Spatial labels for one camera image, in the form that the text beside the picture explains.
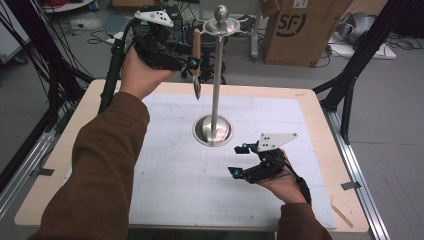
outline gray floor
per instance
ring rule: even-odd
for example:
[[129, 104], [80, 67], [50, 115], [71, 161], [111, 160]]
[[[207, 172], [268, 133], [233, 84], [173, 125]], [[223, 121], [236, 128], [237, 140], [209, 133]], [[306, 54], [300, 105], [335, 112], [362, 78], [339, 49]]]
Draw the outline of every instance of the gray floor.
[[[100, 14], [107, 21], [115, 13]], [[109, 66], [110, 46], [89, 45], [89, 38], [86, 32], [69, 35], [68, 41], [90, 73], [102, 78]], [[257, 62], [250, 60], [249, 44], [247, 38], [231, 38], [225, 46], [225, 77], [230, 85], [313, 88], [337, 76], [348, 61], [331, 57], [327, 67], [318, 69], [264, 65], [261, 56]], [[353, 100], [350, 140], [391, 239], [422, 239], [424, 50], [394, 49], [394, 52], [395, 60], [372, 60], [360, 76]], [[179, 74], [171, 81], [188, 82]], [[46, 109], [46, 97], [31, 64], [9, 64], [0, 68], [0, 170]], [[35, 230], [13, 223], [14, 214], [32, 181], [30, 179], [0, 222], [0, 239], [22, 239]], [[248, 236], [233, 239], [260, 239], [256, 235]], [[372, 239], [370, 233], [333, 236], [335, 239]]]

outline brown jacket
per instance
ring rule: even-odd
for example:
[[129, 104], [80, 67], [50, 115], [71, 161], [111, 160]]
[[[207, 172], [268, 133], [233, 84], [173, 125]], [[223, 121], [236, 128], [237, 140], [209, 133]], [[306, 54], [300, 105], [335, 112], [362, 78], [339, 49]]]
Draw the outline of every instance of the brown jacket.
[[[117, 93], [111, 106], [79, 132], [72, 175], [30, 239], [125, 239], [134, 166], [148, 123], [140, 100]], [[281, 215], [278, 239], [331, 239], [307, 204], [282, 206]]]

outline human hand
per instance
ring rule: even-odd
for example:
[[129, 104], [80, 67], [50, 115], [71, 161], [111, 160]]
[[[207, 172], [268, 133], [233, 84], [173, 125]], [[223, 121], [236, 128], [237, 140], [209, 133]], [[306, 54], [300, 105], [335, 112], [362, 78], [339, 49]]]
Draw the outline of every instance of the human hand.
[[122, 67], [122, 82], [119, 92], [129, 93], [142, 100], [173, 74], [173, 71], [150, 68], [139, 58], [134, 47], [131, 47]]
[[[285, 158], [288, 159], [286, 153], [283, 150], [281, 151], [284, 153]], [[286, 169], [274, 178], [259, 182], [258, 185], [270, 190], [286, 204], [306, 203], [295, 177]]]

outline white mounting plate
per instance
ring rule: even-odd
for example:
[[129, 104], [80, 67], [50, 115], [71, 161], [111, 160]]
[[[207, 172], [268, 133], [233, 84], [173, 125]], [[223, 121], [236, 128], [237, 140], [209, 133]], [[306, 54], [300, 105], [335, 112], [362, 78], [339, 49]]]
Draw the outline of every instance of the white mounting plate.
[[134, 17], [148, 22], [157, 23], [167, 27], [173, 27], [174, 22], [164, 11], [140, 12], [137, 11]]
[[274, 150], [297, 137], [297, 133], [262, 133], [258, 144], [258, 152]]

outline sf box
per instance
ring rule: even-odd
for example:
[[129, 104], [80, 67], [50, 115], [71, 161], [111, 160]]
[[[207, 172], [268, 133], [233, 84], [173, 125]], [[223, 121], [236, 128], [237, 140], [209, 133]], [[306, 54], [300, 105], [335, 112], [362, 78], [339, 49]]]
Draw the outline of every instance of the sf box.
[[352, 0], [267, 0], [265, 64], [315, 67]]

